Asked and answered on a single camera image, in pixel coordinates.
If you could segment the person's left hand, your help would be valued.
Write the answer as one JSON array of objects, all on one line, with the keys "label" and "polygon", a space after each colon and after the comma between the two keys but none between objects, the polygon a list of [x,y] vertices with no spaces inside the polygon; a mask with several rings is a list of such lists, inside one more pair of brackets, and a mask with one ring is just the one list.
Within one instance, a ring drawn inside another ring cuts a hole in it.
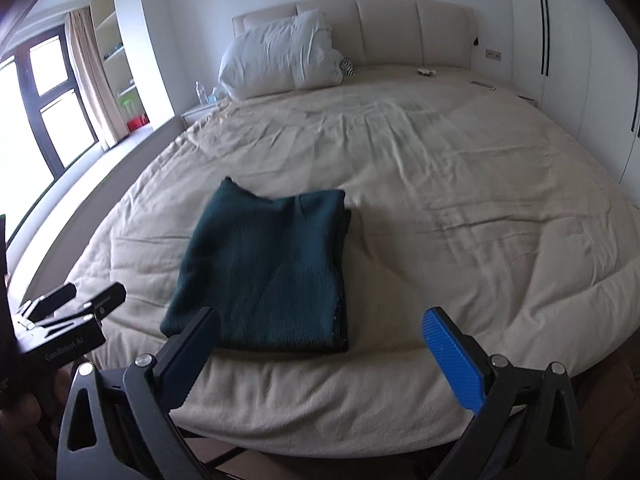
[{"label": "person's left hand", "polygon": [[1,478],[55,479],[58,435],[70,393],[63,367],[1,411]]}]

